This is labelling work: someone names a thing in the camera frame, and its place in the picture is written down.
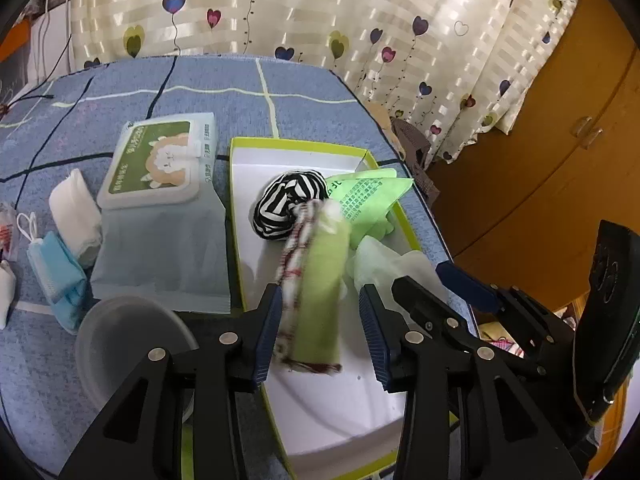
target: metal screw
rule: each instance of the metal screw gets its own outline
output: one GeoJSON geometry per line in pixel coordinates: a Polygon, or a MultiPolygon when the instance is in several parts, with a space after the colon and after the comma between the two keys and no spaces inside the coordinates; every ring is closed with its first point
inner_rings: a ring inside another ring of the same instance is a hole
{"type": "Polygon", "coordinates": [[[415,330],[411,330],[411,332],[407,332],[404,334],[404,338],[409,342],[415,345],[420,344],[424,341],[424,336],[420,332],[416,332],[415,330]]]}
{"type": "Polygon", "coordinates": [[[478,349],[478,357],[484,359],[485,361],[490,361],[495,357],[495,353],[487,346],[481,346],[478,349]]]}
{"type": "Polygon", "coordinates": [[[149,353],[146,355],[150,361],[160,361],[164,359],[166,352],[164,348],[154,348],[153,350],[149,350],[149,353]]]}
{"type": "Polygon", "coordinates": [[[235,332],[225,332],[218,338],[223,345],[232,345],[236,341],[238,341],[238,334],[235,332]]]}

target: orange object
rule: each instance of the orange object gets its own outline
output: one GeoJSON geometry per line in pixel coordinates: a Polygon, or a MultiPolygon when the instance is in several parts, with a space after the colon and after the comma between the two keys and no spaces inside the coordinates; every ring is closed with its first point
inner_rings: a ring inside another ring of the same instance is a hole
{"type": "Polygon", "coordinates": [[[9,31],[0,44],[0,63],[23,46],[31,38],[31,26],[29,20],[24,19],[9,31]]]}

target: brown wooden wardrobe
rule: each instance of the brown wooden wardrobe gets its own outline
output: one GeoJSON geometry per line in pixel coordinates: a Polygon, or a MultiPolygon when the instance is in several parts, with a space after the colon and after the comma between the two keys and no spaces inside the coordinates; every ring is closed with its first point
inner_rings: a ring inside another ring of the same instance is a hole
{"type": "Polygon", "coordinates": [[[640,55],[607,0],[580,0],[511,133],[428,172],[454,259],[555,309],[588,290],[600,219],[640,232],[640,55]]]}

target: black and white striped cloth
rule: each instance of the black and white striped cloth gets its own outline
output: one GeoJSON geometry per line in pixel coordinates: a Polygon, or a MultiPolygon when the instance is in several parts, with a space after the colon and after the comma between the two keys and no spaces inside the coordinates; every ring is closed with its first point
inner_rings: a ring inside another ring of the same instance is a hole
{"type": "Polygon", "coordinates": [[[326,181],[317,171],[287,171],[271,182],[254,208],[254,230],[265,240],[286,238],[300,203],[327,198],[326,181]]]}

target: cabinet handle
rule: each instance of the cabinet handle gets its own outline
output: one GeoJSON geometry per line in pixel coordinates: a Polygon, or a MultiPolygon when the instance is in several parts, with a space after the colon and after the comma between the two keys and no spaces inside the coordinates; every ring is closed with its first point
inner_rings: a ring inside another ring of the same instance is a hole
{"type": "Polygon", "coordinates": [[[589,124],[591,121],[593,121],[593,117],[591,117],[590,115],[578,120],[578,123],[575,125],[574,129],[571,132],[572,136],[578,137],[585,129],[587,124],[589,124]]]}
{"type": "Polygon", "coordinates": [[[580,143],[580,147],[584,150],[588,150],[589,146],[591,146],[591,144],[593,143],[594,140],[596,140],[596,138],[602,133],[604,132],[604,129],[602,128],[596,128],[594,130],[591,130],[590,133],[584,137],[584,139],[582,140],[582,142],[580,143]]]}

